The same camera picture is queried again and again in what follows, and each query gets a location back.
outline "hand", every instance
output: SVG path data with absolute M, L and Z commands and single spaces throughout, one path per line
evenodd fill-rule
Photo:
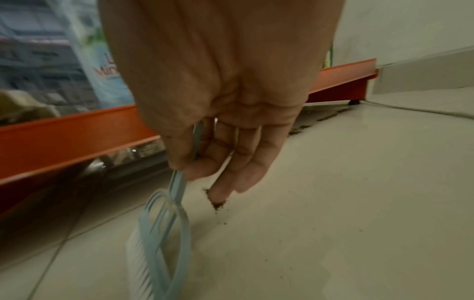
M 343 0 L 100 0 L 139 114 L 213 203 L 255 185 L 279 154 L 323 64 Z M 193 125 L 204 122 L 198 158 Z

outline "white bristles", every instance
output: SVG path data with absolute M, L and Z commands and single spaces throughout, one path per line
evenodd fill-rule
M 130 300 L 152 300 L 153 291 L 138 226 L 126 245 Z

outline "tile floor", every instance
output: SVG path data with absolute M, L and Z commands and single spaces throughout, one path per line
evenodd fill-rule
M 371 100 L 474 113 L 473 97 L 463 88 Z M 473 121 L 366 104 L 332 114 L 303 113 L 296 127 L 313 126 L 218 214 L 202 190 L 215 176 L 189 184 L 182 299 L 474 299 Z M 127 299 L 124 244 L 168 181 L 165 172 L 79 191 L 16 223 L 0 245 L 0 300 Z

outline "white wall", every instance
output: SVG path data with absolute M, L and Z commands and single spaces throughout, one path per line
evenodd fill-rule
M 474 47 L 472 0 L 347 0 L 334 64 L 378 65 Z

